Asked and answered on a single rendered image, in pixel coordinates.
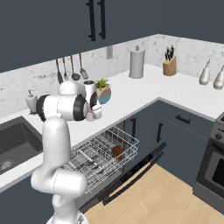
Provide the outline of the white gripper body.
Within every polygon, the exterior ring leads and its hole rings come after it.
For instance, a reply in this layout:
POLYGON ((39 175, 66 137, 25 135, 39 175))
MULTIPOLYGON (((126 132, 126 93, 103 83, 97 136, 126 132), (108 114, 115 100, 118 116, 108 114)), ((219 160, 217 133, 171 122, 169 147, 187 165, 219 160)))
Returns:
POLYGON ((94 105, 92 107, 92 110, 93 110, 93 116, 95 119, 102 118, 102 106, 101 105, 94 105))

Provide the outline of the brown bowl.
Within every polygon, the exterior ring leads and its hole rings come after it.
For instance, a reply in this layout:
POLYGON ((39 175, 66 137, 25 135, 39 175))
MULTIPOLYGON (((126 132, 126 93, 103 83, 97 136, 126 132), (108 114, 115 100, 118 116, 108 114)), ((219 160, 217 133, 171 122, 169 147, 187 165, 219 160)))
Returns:
POLYGON ((122 160, 124 158, 123 153, 124 153, 124 150, 119 145, 112 148, 112 157, 117 160, 122 160))

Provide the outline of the dark blue upper cupboard door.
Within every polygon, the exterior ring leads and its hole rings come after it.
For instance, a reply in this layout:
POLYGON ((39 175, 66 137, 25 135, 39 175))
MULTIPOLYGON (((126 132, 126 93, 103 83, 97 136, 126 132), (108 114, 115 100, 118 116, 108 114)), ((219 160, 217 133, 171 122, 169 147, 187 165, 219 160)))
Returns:
POLYGON ((0 73, 90 48, 88 0, 0 0, 0 73))
POLYGON ((224 44, 224 0, 105 0, 106 41, 155 34, 224 44))

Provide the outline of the green plant in pot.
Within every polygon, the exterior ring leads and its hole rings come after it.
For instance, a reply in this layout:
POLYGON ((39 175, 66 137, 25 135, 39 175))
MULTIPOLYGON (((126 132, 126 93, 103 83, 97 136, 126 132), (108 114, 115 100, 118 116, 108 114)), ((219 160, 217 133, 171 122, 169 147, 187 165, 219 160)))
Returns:
POLYGON ((109 101, 111 96, 111 88, 106 79, 98 80, 96 83, 96 92, 100 104, 105 104, 109 101))

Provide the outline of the black hanging ladle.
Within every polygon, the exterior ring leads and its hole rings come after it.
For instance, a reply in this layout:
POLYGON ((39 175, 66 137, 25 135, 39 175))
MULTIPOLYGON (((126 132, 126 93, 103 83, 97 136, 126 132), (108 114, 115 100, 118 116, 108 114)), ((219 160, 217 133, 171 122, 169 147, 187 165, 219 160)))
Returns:
POLYGON ((80 75, 74 72, 74 63, 73 63, 73 55, 70 55, 71 65, 72 65, 72 79, 74 81, 78 81, 80 79, 80 75))

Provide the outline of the black hanging spatula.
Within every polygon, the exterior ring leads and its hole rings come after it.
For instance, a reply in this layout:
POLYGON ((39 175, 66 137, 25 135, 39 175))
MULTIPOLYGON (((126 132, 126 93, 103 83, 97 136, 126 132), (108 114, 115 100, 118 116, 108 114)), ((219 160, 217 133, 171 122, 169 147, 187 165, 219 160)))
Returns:
POLYGON ((58 82, 59 82, 59 84, 61 84, 63 82, 63 78, 62 78, 61 73, 60 73, 58 59, 56 59, 56 66, 57 66, 57 70, 58 70, 58 73, 57 73, 58 82))

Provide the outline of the white paper towel roll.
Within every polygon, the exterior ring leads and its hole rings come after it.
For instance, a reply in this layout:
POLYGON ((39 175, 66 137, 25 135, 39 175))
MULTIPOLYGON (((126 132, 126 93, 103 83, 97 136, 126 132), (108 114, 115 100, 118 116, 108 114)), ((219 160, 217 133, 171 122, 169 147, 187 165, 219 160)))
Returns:
POLYGON ((132 79, 140 79, 144 76, 144 55, 145 50, 137 45, 130 52, 129 77, 132 79))

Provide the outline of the white soap dispenser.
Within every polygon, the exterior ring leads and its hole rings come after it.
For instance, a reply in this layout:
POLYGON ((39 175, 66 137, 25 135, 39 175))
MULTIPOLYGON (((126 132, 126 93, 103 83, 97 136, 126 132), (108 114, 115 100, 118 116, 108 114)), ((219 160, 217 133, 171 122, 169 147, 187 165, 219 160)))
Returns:
POLYGON ((37 112, 37 101, 38 97, 32 93, 32 91, 28 90, 28 96, 25 98, 27 107, 32 113, 37 112))

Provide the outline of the wooden knife block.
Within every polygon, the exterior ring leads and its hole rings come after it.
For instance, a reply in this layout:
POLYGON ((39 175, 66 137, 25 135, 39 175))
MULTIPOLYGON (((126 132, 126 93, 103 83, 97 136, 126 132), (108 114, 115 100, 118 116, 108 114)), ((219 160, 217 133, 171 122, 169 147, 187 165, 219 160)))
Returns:
POLYGON ((177 73, 177 57, 173 56, 163 62, 163 75, 173 76, 177 73))

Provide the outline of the dark grey sink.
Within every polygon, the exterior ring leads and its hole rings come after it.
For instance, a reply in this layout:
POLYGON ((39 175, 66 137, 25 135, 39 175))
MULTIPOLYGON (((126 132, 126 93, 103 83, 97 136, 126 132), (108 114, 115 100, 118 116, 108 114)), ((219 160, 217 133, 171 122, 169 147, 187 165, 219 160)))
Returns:
POLYGON ((0 175, 42 151, 41 134, 22 116, 0 124, 0 175))

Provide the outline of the dark blue drawer front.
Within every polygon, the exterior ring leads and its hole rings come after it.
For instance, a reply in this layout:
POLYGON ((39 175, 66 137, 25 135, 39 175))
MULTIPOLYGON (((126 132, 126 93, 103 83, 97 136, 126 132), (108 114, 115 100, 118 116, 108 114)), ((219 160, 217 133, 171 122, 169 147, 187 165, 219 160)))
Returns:
POLYGON ((175 107, 171 104, 168 104, 163 101, 158 101, 158 111, 159 115, 166 119, 171 123, 175 123, 178 126, 190 130, 191 132, 198 134, 204 138, 209 138, 214 123, 209 121, 203 117, 190 113, 182 108, 175 107), (185 122, 181 122, 180 120, 176 119, 175 116, 181 115, 185 119, 191 119, 190 124, 185 122))

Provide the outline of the white bottle with spout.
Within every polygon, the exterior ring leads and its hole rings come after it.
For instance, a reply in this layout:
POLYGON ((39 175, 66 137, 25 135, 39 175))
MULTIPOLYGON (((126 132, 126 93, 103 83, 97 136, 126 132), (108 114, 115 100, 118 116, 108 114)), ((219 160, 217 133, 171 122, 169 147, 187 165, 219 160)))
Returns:
POLYGON ((202 71, 201 76, 199 77, 199 84, 206 85, 210 79, 210 61, 206 63, 205 68, 202 71))
POLYGON ((224 66, 219 71, 219 73, 213 83, 213 87, 218 90, 221 90, 224 87, 224 66))

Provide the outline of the dark blue sink cupboard front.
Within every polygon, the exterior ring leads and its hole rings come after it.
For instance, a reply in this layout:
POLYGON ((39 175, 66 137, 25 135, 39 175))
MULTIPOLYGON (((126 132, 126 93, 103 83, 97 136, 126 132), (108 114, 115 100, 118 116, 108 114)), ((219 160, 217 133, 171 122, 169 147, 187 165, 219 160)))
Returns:
POLYGON ((25 178, 0 193, 0 224, 46 224, 53 216, 52 197, 25 178))

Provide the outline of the grey oven with hob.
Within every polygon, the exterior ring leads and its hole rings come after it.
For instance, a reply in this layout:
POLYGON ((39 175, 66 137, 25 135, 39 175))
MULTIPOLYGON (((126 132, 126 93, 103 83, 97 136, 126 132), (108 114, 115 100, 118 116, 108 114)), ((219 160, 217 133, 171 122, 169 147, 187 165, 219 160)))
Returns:
POLYGON ((224 112, 214 122, 192 193, 224 215, 224 112))

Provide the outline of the grey wall outlet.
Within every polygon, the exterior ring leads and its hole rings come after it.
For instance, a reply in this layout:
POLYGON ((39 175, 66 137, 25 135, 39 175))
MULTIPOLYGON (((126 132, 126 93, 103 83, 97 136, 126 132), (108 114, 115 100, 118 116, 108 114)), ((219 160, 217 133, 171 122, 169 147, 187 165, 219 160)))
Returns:
POLYGON ((113 46, 107 46, 106 48, 107 60, 113 59, 113 46))

